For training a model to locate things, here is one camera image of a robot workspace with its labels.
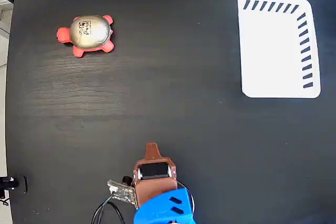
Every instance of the blue gripper part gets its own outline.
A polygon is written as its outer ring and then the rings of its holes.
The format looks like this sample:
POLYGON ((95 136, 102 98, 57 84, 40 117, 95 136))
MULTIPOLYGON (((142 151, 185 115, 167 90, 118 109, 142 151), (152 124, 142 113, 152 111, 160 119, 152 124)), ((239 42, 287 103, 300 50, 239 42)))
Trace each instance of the blue gripper part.
POLYGON ((160 194, 147 201, 136 212, 134 224, 196 224, 187 189, 160 194))

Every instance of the white tray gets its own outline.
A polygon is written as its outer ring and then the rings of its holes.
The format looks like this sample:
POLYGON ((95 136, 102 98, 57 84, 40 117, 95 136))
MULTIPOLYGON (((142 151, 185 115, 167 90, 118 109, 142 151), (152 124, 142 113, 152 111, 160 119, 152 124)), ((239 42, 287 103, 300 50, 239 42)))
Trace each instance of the white tray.
POLYGON ((242 90, 252 98, 316 98, 320 68, 307 0, 238 0, 242 90))

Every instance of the floor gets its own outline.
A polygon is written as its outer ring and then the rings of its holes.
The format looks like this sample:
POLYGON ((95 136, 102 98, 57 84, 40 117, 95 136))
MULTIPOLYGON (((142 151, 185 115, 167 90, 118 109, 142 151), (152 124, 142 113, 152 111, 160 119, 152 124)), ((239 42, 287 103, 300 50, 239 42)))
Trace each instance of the floor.
MULTIPOLYGON (((12 9, 0 10, 0 21, 8 26, 11 24, 12 9)), ((6 93, 6 70, 7 70, 8 40, 0 36, 0 177, 7 175, 6 168, 6 144, 5 144, 5 93, 6 93)), ((0 203, 0 224, 12 224, 10 206, 0 203)))

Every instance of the turtle shell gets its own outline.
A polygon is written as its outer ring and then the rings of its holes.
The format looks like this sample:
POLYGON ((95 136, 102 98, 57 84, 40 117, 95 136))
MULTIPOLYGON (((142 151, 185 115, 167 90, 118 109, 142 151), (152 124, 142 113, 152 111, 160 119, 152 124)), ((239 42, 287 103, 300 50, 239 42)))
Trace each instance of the turtle shell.
POLYGON ((75 47, 93 49, 109 41, 112 29, 101 16, 81 16, 70 27, 70 39, 75 47))

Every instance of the red turtle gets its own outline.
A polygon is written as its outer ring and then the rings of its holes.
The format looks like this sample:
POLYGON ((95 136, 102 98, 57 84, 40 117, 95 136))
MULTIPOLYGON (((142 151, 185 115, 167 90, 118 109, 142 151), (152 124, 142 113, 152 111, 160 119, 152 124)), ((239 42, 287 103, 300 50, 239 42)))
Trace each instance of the red turtle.
POLYGON ((110 41, 112 23, 113 19, 109 15, 76 17, 70 28, 61 27, 57 30, 57 39, 61 43, 71 42, 74 45, 73 55, 77 58, 81 58, 84 52, 110 52, 114 48, 110 41))

